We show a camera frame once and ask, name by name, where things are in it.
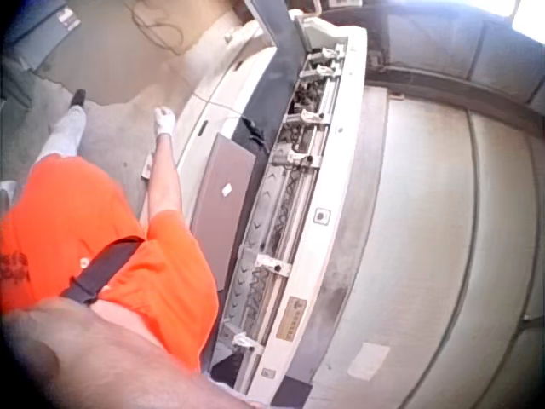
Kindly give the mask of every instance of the black shoe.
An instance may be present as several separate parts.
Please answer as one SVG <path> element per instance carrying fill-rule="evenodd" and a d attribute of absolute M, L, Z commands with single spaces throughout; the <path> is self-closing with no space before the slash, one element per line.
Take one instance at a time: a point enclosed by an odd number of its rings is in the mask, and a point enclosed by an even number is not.
<path fill-rule="evenodd" d="M 79 105 L 81 108 L 83 108 L 83 104 L 85 103 L 85 95 L 86 95 L 85 89 L 78 89 L 74 96 L 72 97 L 72 100 L 70 101 L 70 108 L 72 108 L 75 105 Z"/>

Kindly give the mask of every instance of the gray pants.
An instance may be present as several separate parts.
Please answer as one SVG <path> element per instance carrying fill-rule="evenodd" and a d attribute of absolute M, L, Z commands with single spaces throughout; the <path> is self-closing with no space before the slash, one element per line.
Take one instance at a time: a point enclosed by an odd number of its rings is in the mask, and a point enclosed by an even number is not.
<path fill-rule="evenodd" d="M 58 154 L 62 158 L 76 156 L 86 123 L 87 115 L 83 108 L 80 106 L 70 107 L 54 125 L 51 135 L 43 144 L 34 164 L 53 154 Z M 0 181 L 0 217 L 19 198 L 21 187 L 24 185 L 23 182 L 17 187 L 15 181 Z"/>
<path fill-rule="evenodd" d="M 34 164 L 55 153 L 63 158 L 76 156 L 86 122 L 87 115 L 83 108 L 80 106 L 71 107 L 54 125 L 53 132 L 43 145 Z"/>

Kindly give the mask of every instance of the black strap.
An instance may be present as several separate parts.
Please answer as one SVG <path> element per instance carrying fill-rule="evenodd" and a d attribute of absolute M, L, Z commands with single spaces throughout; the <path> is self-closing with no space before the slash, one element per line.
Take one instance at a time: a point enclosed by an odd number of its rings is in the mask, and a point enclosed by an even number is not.
<path fill-rule="evenodd" d="M 70 279 L 70 286 L 60 296 L 81 304 L 96 301 L 100 290 L 135 254 L 144 240 L 130 236 L 110 243 L 91 261 L 77 278 Z"/>

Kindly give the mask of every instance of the white glove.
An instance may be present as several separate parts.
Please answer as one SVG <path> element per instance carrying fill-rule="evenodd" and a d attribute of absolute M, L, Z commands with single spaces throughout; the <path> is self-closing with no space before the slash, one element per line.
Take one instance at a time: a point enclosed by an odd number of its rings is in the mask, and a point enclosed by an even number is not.
<path fill-rule="evenodd" d="M 176 125 L 176 116 L 167 107 L 155 108 L 155 135 L 167 134 L 172 136 Z"/>

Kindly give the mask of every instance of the wire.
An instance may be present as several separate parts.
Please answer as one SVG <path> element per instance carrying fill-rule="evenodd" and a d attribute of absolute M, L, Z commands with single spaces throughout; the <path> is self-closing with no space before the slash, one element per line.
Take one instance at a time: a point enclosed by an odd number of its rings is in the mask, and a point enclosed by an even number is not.
<path fill-rule="evenodd" d="M 149 7 L 149 4 L 147 4 L 147 0 L 138 0 L 136 2 L 136 4 L 138 4 L 138 3 L 144 3 Z M 140 17 L 138 17 L 136 15 L 136 12 L 135 12 L 135 7 L 136 6 L 131 8 L 131 7 L 129 7 L 129 5 L 125 4 L 125 7 L 130 10 L 130 13 L 132 15 L 132 19 L 133 19 L 133 22 L 135 23 L 135 25 L 138 27 L 138 29 L 141 31 L 141 33 L 144 34 L 144 36 L 146 36 L 146 38 L 151 43 L 153 43 L 153 45 L 155 45 L 156 47 L 159 47 L 160 49 L 165 49 L 167 51 L 170 51 L 174 55 L 177 55 L 177 56 L 181 55 L 181 54 L 179 54 L 178 52 L 176 52 L 174 50 L 173 46 L 169 46 L 169 45 L 166 45 L 164 43 L 160 43 L 160 42 L 156 41 L 156 39 L 152 38 L 149 35 L 149 32 L 147 31 L 147 30 L 149 30 L 151 28 L 154 28 L 154 27 L 170 27 L 170 28 L 173 28 L 176 31 L 178 31 L 178 33 L 180 34 L 180 42 L 178 43 L 178 45 L 176 47 L 181 47 L 181 45 L 184 42 L 184 33 L 178 26 L 176 26 L 174 24 L 171 24 L 171 23 L 157 23 L 157 22 L 147 25 L 147 24 L 144 23 L 144 21 Z M 192 84 L 189 82 L 189 80 L 184 75 L 182 75 L 180 72 L 178 72 L 178 70 L 176 70 L 168 62 L 166 64 L 169 67 L 169 69 L 177 77 L 179 77 L 184 83 L 186 83 L 187 87 L 189 88 L 189 91 L 191 92 L 191 94 L 195 98 L 201 100 L 205 104 L 216 105 L 217 107 L 222 107 L 224 109 L 227 109 L 228 111 L 236 113 L 240 117 L 240 119 L 242 119 L 242 122 L 243 122 L 244 126 L 246 127 L 246 129 L 250 132 L 250 140 L 255 142 L 257 144 L 257 146 L 260 149 L 262 149 L 267 155 L 270 154 L 270 150 L 269 150 L 269 148 L 268 148 L 268 146 L 267 146 L 267 144 L 265 142 L 265 137 L 263 135 L 263 132 L 257 127 L 257 124 L 253 120 L 246 117 L 244 114 L 237 111 L 236 109 L 233 109 L 233 108 L 231 108 L 231 107 L 229 107 L 227 105 L 221 104 L 220 102 L 211 101 L 210 98 L 209 99 L 203 98 L 201 95 L 199 95 L 199 94 L 197 94 L 195 92 Z"/>
<path fill-rule="evenodd" d="M 136 4 L 138 3 L 144 3 L 145 5 L 147 5 L 149 7 L 149 5 L 147 4 L 147 1 L 146 0 L 139 0 L 136 2 Z M 181 48 L 181 46 L 183 45 L 184 43 L 184 32 L 181 30 L 181 28 L 179 28 L 176 24 L 172 24 L 172 23 L 159 23 L 159 22 L 154 22 L 153 24 L 146 24 L 144 23 L 144 20 L 141 18 L 141 17 L 138 17 L 136 15 L 136 12 L 135 12 L 135 7 L 136 7 L 136 4 L 134 7 L 129 7 L 129 5 L 126 3 L 125 4 L 125 7 L 127 9 L 130 10 L 130 13 L 131 13 L 131 16 L 132 16 L 132 19 L 133 19 L 133 22 L 135 23 L 135 26 L 141 31 L 141 33 L 150 41 L 153 43 L 153 45 L 155 45 L 156 47 L 159 47 L 160 49 L 164 49 L 166 51 L 170 51 L 171 53 L 173 53 L 174 55 L 181 55 L 179 52 L 175 51 L 175 47 L 176 48 Z M 178 34 L 180 35 L 180 41 L 178 44 L 176 44 L 176 46 L 171 46 L 171 45 L 167 45 L 165 43 L 161 43 L 159 41 L 157 41 L 155 38 L 153 38 L 152 36 L 150 36 L 149 34 L 149 31 L 148 30 L 151 30 L 152 28 L 160 28 L 160 27 L 170 27 L 172 28 L 173 30 L 175 30 L 176 32 L 178 32 Z"/>
<path fill-rule="evenodd" d="M 246 129 L 250 132 L 250 140 L 255 142 L 255 144 L 261 150 L 263 150 L 263 152 L 265 152 L 267 155 L 269 155 L 271 153 L 271 151 L 269 150 L 269 148 L 268 148 L 268 146 L 267 146 L 267 144 L 265 142 L 265 137 L 263 136 L 263 131 L 258 128 L 257 124 L 252 119 L 248 118 L 247 116 L 245 116 L 243 113 L 237 111 L 236 109 L 231 108 L 230 106 L 221 104 L 220 102 L 211 101 L 210 98 L 209 99 L 203 98 L 201 95 L 199 95 L 199 94 L 197 94 L 195 92 L 195 90 L 193 89 L 191 83 L 189 82 L 189 80 L 183 74 L 181 74 L 177 70 L 175 70 L 168 62 L 167 62 L 167 66 L 170 68 L 170 70 L 177 77 L 179 77 L 184 83 L 186 83 L 187 87 L 189 88 L 189 92 L 191 92 L 191 94 L 194 97 L 201 100 L 205 104 L 216 105 L 218 107 L 221 107 L 221 108 L 227 109 L 227 110 L 229 110 L 229 111 L 231 111 L 233 113 L 236 113 L 238 115 L 238 117 L 240 119 L 242 119 L 242 123 L 244 124 Z"/>

